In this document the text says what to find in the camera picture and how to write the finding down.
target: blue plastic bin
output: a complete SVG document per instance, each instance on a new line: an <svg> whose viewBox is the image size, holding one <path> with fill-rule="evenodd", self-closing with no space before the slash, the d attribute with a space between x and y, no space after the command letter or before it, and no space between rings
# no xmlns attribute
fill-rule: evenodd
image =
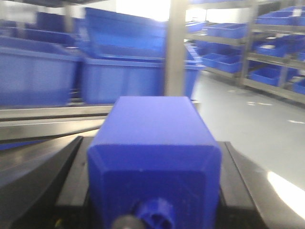
<svg viewBox="0 0 305 229"><path fill-rule="evenodd" d="M79 58L55 44L0 37L0 105L69 102Z"/></svg>
<svg viewBox="0 0 305 229"><path fill-rule="evenodd" d="M218 59L222 57L224 56L216 53L210 53L202 57L202 63L207 67L216 68Z"/></svg>
<svg viewBox="0 0 305 229"><path fill-rule="evenodd" d="M305 36L304 35L288 35L278 40L284 41L288 45L288 52L294 53L305 48Z"/></svg>
<svg viewBox="0 0 305 229"><path fill-rule="evenodd" d="M227 73L239 72L243 65L241 56L223 57L218 59L217 62L216 68Z"/></svg>
<svg viewBox="0 0 305 229"><path fill-rule="evenodd" d="M294 92L305 94L305 79L294 83L292 89Z"/></svg>
<svg viewBox="0 0 305 229"><path fill-rule="evenodd" d="M62 44L64 46L75 45L75 38L68 33L30 30L30 29L19 30L18 28L11 27L10 35L16 38L23 38L27 40L40 41L40 42L57 43L57 44Z"/></svg>
<svg viewBox="0 0 305 229"><path fill-rule="evenodd" d="M272 86L278 86L280 79L280 71L274 68L261 68L250 73L250 79L269 84Z"/></svg>
<svg viewBox="0 0 305 229"><path fill-rule="evenodd" d="M213 229L220 166L187 97L121 97L88 149L93 227L134 214L146 228Z"/></svg>
<svg viewBox="0 0 305 229"><path fill-rule="evenodd" d="M264 45L274 45L275 47L273 49L268 49L264 48ZM256 52L262 55L284 57L286 53L288 53L288 44L280 40L266 42L257 47Z"/></svg>
<svg viewBox="0 0 305 229"><path fill-rule="evenodd" d="M90 43L85 49L80 43L80 48L88 54L104 58L107 54L104 48L115 46L129 49L142 59L147 54L150 58L165 57L166 22L92 8L85 10Z"/></svg>
<svg viewBox="0 0 305 229"><path fill-rule="evenodd" d="M229 26L229 25L234 25L234 24L232 24L232 23L220 23L220 24L207 26L207 27L205 27L206 33L207 33L208 36L221 37L222 29Z"/></svg>
<svg viewBox="0 0 305 229"><path fill-rule="evenodd" d="M292 16L292 11L275 11L259 16L256 20L257 24L268 25L296 25L297 17Z"/></svg>
<svg viewBox="0 0 305 229"><path fill-rule="evenodd" d="M188 33L198 32L202 30L203 26L207 24L206 21L190 21L186 23L186 29Z"/></svg>
<svg viewBox="0 0 305 229"><path fill-rule="evenodd" d="M188 48L184 94L191 98L193 86L204 67ZM93 59L83 63L81 96L87 104L112 104L122 95L158 96L164 91L164 63L135 59Z"/></svg>
<svg viewBox="0 0 305 229"><path fill-rule="evenodd" d="M246 36L246 24L233 24L226 26L220 30L220 37L240 39Z"/></svg>

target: shelf level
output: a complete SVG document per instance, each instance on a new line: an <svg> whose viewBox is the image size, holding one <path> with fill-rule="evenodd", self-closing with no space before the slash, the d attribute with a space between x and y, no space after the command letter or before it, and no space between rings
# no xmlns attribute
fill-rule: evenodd
<svg viewBox="0 0 305 229"><path fill-rule="evenodd" d="M259 90L263 90L265 92L275 94L275 95L281 96L283 98L291 99L296 102L305 104L305 95L299 94L299 93L296 93L293 91L289 91L284 88L271 86L271 85L268 85L265 83L260 83L260 82L250 80L250 79L243 79L243 85L253 87L253 88L256 88Z"/></svg>
<svg viewBox="0 0 305 229"><path fill-rule="evenodd" d="M287 33L287 34L305 34L305 26L294 25L265 25L254 24L252 27L254 32L273 32L273 33Z"/></svg>
<svg viewBox="0 0 305 229"><path fill-rule="evenodd" d="M192 39L197 41L214 42L219 44L228 44L233 46L241 46L245 44L245 39L231 39L224 37L212 37L205 35L202 31L197 33L188 33L185 36L186 39Z"/></svg>
<svg viewBox="0 0 305 229"><path fill-rule="evenodd" d="M240 72L238 72L238 73L227 73L227 72L218 70L216 68L210 68L210 67L206 67L204 69L204 71L214 73L214 74L217 74L217 75L220 75L220 76L224 76L226 78L236 78L236 77L240 76Z"/></svg>
<svg viewBox="0 0 305 229"><path fill-rule="evenodd" d="M251 61L257 61L257 62L263 62L268 64L274 64L289 68L296 68L299 70L305 70L305 62L298 61L298 60L291 60L289 57L282 58L282 57L276 57L276 56L267 56L267 55L261 55L257 53L248 53L247 59Z"/></svg>

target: shelf post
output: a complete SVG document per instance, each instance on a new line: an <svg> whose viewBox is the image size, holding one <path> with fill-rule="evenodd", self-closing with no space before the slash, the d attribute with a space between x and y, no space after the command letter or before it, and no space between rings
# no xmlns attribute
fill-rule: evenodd
<svg viewBox="0 0 305 229"><path fill-rule="evenodd" d="M164 95L182 96L184 93L185 13L188 0L171 0L167 31Z"/></svg>

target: gray floor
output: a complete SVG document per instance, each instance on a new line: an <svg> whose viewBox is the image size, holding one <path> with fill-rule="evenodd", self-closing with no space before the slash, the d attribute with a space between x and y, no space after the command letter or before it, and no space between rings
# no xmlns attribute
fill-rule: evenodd
<svg viewBox="0 0 305 229"><path fill-rule="evenodd" d="M193 98L218 141L305 190L305 107L204 72Z"/></svg>

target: metal shelving unit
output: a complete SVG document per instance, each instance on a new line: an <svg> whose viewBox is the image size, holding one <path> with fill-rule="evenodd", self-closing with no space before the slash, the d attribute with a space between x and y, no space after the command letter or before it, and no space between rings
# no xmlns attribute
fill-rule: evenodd
<svg viewBox="0 0 305 229"><path fill-rule="evenodd" d="M193 8L201 8L201 9L237 9L237 8L249 8L249 7L257 7L259 5L268 4L276 2L274 0L242 0L242 1L224 1L224 2L215 2L215 3L202 3L202 4L192 4L189 5L189 9ZM223 38L223 37L213 37L213 36L207 36L206 33L203 31L196 32L196 33L187 33L185 36L186 39L190 40L197 40L197 41L205 41L205 42L215 42L219 44L228 44L232 46L242 46L247 45L249 41L249 37L246 36L241 39L230 39L230 38ZM218 74L220 76L226 77L226 78L232 78L237 79L241 77L241 72L238 73L227 73L224 71L220 71L215 68L205 68L204 71L208 71L211 73Z"/></svg>
<svg viewBox="0 0 305 229"><path fill-rule="evenodd" d="M299 0L296 6L302 6L302 5L303 5L303 1ZM249 40L248 43L246 44L246 54L243 63L243 70L240 78L240 84L305 104L305 95L291 91L290 90L291 83L286 82L287 69L295 68L299 70L305 70L305 62L296 60L295 55L293 54L286 55L285 57L275 57L275 56L261 55L251 51L252 43L255 40L254 36L252 36L254 32L261 32L262 34L281 33L281 34L305 35L305 26L255 24L255 20L258 14L257 6L258 6L257 4L254 4L253 18L250 21L252 23L250 23L249 25L250 27L249 36L248 36ZM268 84L264 84L261 82L248 79L247 76L249 73L249 69L248 69L249 61L256 61L266 64L282 66L283 68L281 69L279 86L278 87L271 86Z"/></svg>

